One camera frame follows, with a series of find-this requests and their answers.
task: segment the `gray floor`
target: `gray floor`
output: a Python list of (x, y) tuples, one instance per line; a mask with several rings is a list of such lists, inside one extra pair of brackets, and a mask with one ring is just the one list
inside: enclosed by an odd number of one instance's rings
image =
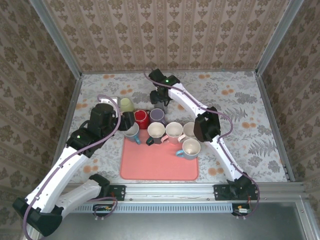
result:
[(70, 214), (47, 240), (304, 240), (296, 208), (263, 203), (246, 220), (230, 213)]

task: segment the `mug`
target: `mug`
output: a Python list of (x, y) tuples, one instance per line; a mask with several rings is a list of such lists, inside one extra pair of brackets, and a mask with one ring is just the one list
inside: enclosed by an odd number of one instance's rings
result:
[(200, 143), (197, 140), (190, 138), (183, 142), (182, 150), (177, 151), (175, 155), (187, 160), (193, 160), (198, 156), (200, 149)]
[(133, 112), (135, 110), (134, 103), (127, 97), (120, 100), (121, 112)]
[(195, 123), (194, 122), (188, 122), (183, 126), (183, 134), (181, 135), (179, 142), (181, 140), (187, 140), (187, 139), (197, 139), (195, 134), (194, 134), (194, 128), (195, 128)]
[(141, 144), (139, 139), (139, 125), (138, 123), (134, 123), (132, 127), (127, 131), (123, 131), (123, 135), (129, 139), (131, 142), (136, 142), (138, 145)]
[(183, 133), (183, 127), (178, 122), (170, 122), (165, 127), (165, 133), (166, 135), (161, 138), (161, 140), (164, 142), (165, 140), (168, 140), (171, 144), (178, 144), (183, 139), (182, 133)]
[(160, 108), (155, 108), (151, 110), (151, 112), (149, 113), (149, 116), (150, 116), (151, 123), (158, 122), (158, 123), (162, 123), (163, 125), (167, 124), (165, 120), (165, 112)]
[(145, 110), (137, 110), (134, 112), (135, 122), (140, 129), (147, 129), (150, 123), (149, 115)]
[(148, 134), (149, 138), (145, 142), (148, 146), (152, 144), (162, 144), (164, 140), (162, 140), (163, 135), (166, 132), (165, 126), (160, 122), (153, 122), (148, 126)]

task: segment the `pink handle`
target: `pink handle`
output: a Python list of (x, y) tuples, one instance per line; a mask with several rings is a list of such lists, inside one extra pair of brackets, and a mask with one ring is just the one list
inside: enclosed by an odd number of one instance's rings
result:
[(186, 135), (182, 134), (180, 137), (178, 137), (178, 142), (180, 143), (182, 139), (184, 139)]
[(168, 135), (163, 136), (163, 137), (161, 138), (161, 142), (162, 142), (162, 143), (168, 143), (168, 142), (169, 142), (168, 138), (169, 138)]

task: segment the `purple mug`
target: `purple mug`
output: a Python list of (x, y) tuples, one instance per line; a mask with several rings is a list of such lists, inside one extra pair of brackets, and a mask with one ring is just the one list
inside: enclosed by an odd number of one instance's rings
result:
[(165, 120), (165, 112), (160, 108), (155, 108), (149, 113), (150, 122), (158, 122), (162, 123), (163, 125), (167, 125), (167, 122)]

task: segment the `mug handle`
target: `mug handle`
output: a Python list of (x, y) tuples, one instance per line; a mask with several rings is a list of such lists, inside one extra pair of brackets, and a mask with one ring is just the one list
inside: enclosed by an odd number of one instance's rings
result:
[(177, 152), (175, 153), (175, 155), (176, 155), (177, 157), (183, 158), (183, 157), (184, 157), (184, 151), (183, 151), (183, 150), (179, 150), (179, 151), (177, 151)]
[(163, 137), (161, 138), (161, 142), (162, 142), (162, 143), (168, 143), (168, 142), (169, 142), (168, 138), (169, 138), (168, 135), (163, 136)]
[(181, 140), (183, 140), (186, 137), (186, 135), (182, 134), (180, 137), (178, 137), (178, 142), (180, 143)]
[(154, 139), (153, 139), (152, 136), (151, 136), (151, 137), (149, 137), (149, 138), (147, 139), (147, 141), (146, 141), (145, 143), (146, 143), (148, 146), (150, 146), (150, 145), (154, 144), (155, 141), (154, 141)]
[(136, 142), (138, 145), (141, 144), (141, 141), (140, 141), (140, 139), (138, 138), (138, 136), (134, 136), (134, 140), (135, 140), (135, 142)]

